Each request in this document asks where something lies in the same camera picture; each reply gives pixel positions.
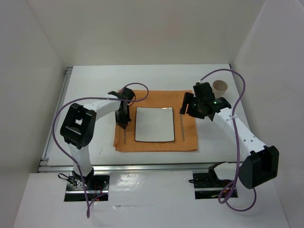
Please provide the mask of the silver table knife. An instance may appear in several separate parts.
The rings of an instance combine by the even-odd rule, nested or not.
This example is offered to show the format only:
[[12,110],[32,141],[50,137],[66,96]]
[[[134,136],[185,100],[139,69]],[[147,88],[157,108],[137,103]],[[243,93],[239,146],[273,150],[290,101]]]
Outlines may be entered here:
[[183,115],[182,114],[180,114],[180,124],[181,124],[182,140],[185,141],[184,126],[183,126]]

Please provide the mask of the square white plate black rim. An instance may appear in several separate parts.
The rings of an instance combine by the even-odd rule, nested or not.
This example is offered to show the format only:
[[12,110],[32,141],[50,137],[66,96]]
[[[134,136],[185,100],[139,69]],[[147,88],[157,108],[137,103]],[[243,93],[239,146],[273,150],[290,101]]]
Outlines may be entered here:
[[166,143],[175,141],[172,107],[137,107],[135,141]]

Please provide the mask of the beige cylindrical cup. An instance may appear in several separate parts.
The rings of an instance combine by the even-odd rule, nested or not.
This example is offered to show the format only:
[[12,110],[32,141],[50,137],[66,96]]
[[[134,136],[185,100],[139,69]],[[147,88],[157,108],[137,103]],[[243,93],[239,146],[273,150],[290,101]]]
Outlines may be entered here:
[[225,81],[216,80],[212,84],[212,91],[216,98],[222,97],[228,89],[228,85]]

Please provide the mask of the orange cloth napkin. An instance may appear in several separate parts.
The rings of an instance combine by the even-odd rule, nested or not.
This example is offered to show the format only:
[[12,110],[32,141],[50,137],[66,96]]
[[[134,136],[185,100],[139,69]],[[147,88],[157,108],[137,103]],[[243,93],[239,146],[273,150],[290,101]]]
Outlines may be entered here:
[[[183,116],[185,141],[182,140],[180,108],[187,91],[157,91],[135,90],[136,99],[148,96],[145,100],[136,102],[130,107],[130,118],[126,128],[126,143],[124,144],[124,130],[115,127],[114,148],[119,152],[190,152],[198,149],[198,135],[195,119]],[[175,141],[173,142],[137,142],[135,141],[135,118],[137,107],[172,107],[174,116]]]

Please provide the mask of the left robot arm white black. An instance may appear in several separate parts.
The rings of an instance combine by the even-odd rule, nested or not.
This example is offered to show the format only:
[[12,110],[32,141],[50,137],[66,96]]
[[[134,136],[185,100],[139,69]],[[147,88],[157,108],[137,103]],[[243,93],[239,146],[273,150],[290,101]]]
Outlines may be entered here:
[[136,97],[133,90],[125,87],[121,92],[111,91],[105,99],[80,105],[70,105],[60,129],[73,158],[73,177],[84,190],[94,185],[94,168],[89,158],[89,143],[95,130],[95,123],[103,116],[114,112],[115,123],[126,129],[131,121],[129,103]]

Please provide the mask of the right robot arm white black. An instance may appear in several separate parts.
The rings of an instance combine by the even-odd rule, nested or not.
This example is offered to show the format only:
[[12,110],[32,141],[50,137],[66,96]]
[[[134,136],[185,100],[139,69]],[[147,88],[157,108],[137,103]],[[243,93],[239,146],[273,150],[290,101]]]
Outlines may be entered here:
[[184,94],[180,114],[204,119],[208,117],[231,139],[239,142],[243,160],[238,178],[247,189],[253,189],[277,177],[279,151],[267,146],[254,136],[245,124],[233,114],[231,104],[223,97],[216,98],[208,82],[196,83],[194,93]]

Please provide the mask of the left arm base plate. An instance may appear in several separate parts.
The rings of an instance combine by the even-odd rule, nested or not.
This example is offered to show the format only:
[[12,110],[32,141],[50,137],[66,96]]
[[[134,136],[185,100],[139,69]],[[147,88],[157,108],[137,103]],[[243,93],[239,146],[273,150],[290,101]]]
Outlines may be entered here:
[[[85,201],[85,194],[82,182],[73,175],[58,174],[60,179],[66,182],[66,192],[64,202]],[[91,183],[85,185],[88,200],[108,201],[110,175],[94,175]]]

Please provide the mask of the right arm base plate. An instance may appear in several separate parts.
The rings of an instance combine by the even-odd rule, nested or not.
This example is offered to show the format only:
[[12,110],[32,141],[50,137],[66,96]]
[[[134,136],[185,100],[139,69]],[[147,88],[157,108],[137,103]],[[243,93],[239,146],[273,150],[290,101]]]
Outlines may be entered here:
[[221,190],[232,180],[219,180],[216,174],[212,173],[194,173],[191,180],[188,181],[194,186],[196,200],[217,199]]

